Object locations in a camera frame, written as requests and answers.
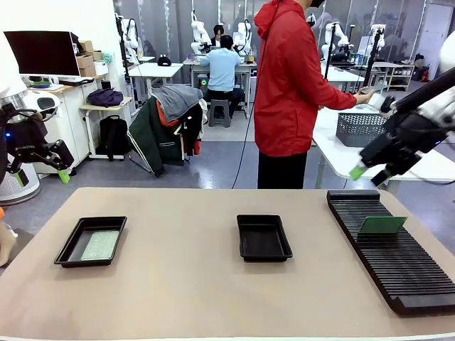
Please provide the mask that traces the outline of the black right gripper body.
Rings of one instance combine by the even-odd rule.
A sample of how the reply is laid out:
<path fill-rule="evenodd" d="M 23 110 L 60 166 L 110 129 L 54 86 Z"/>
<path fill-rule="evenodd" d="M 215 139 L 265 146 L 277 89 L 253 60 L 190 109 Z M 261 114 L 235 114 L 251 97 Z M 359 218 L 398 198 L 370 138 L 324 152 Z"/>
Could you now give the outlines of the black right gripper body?
<path fill-rule="evenodd" d="M 421 160 L 418 152 L 428 153 L 440 144 L 449 133 L 431 119 L 418 114 L 393 114 L 385 123 L 391 147 L 387 152 L 387 166 L 413 166 Z"/>

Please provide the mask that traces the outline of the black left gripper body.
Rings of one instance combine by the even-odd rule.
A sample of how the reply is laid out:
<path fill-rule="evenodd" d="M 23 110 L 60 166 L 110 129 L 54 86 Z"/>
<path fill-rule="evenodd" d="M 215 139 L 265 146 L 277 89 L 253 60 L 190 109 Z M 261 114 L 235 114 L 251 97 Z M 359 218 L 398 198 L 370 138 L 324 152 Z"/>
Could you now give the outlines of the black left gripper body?
<path fill-rule="evenodd" d="M 6 125 L 7 152 L 17 163 L 45 161 L 48 147 L 44 123 L 32 119 L 15 121 Z"/>

